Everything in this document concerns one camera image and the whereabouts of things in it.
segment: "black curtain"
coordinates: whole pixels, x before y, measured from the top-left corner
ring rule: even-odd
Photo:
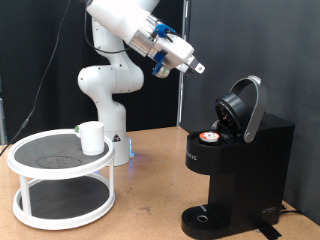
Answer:
[[[210,129],[215,100],[260,77],[267,112],[296,125],[284,200],[320,223],[320,1],[192,0],[189,40],[206,66],[184,81],[181,126]],[[252,102],[248,88],[242,96]]]
[[[33,107],[67,3],[68,0],[0,1],[0,78],[9,140]],[[79,89],[77,76],[84,67],[105,65],[108,61],[84,40],[84,8],[80,1],[71,1],[36,110],[17,140],[37,132],[73,128],[97,119],[96,107]],[[182,0],[162,0],[153,14],[181,32],[182,11]],[[90,25],[89,17],[87,29],[92,41]],[[152,76],[155,62],[134,50],[128,54],[143,70],[145,84],[138,92],[114,95],[114,99],[127,109],[127,130],[176,125],[178,71],[172,71],[167,79],[158,79]]]

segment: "wooden table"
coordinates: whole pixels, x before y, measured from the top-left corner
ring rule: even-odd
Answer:
[[[128,133],[133,139],[135,157],[115,168],[114,207],[89,225],[62,231],[34,229],[15,218],[12,203],[20,188],[19,176],[9,169],[7,154],[3,154],[0,159],[0,239],[190,239],[181,230],[181,214],[189,207],[207,202],[209,176],[196,174],[186,167],[187,135],[180,127]],[[99,173],[108,177],[108,167]],[[280,217],[275,228],[283,235],[281,240],[320,239],[319,226],[303,215],[286,214]],[[224,239],[266,240],[259,231]]]

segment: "mug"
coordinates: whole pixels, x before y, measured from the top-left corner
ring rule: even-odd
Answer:
[[[75,127],[77,137],[81,140],[83,154],[94,156],[104,151],[104,124],[102,122],[85,122]]]

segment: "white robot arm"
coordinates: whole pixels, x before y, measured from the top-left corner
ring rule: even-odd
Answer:
[[[140,0],[138,4],[144,2],[155,6],[158,1]],[[134,0],[89,0],[87,11],[142,56],[155,60],[155,76],[165,78],[173,68],[187,75],[203,73],[204,66],[192,55],[194,48],[138,4]]]
[[[130,139],[126,136],[126,109],[113,101],[112,94],[137,91],[144,82],[143,72],[124,51],[122,39],[141,55],[148,55],[157,61],[154,69],[157,77],[167,77],[172,68],[189,75],[193,71],[204,71],[204,67],[192,56],[194,49],[191,45],[172,34],[174,30],[150,14],[159,1],[88,1],[87,11],[93,17],[94,47],[110,53],[121,51],[117,54],[97,51],[110,61],[110,65],[84,68],[78,76],[80,89],[97,107],[98,120],[104,123],[105,136],[114,142],[115,166],[127,163],[133,155]]]

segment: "black coffee maker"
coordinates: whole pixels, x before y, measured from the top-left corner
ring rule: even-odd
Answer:
[[[252,112],[238,97],[249,84],[257,92]],[[266,232],[278,223],[294,125],[266,114],[266,106],[265,87],[249,76],[216,101],[219,120],[212,129],[188,135],[187,167],[210,175],[208,204],[182,215],[188,236],[218,239],[253,229]]]

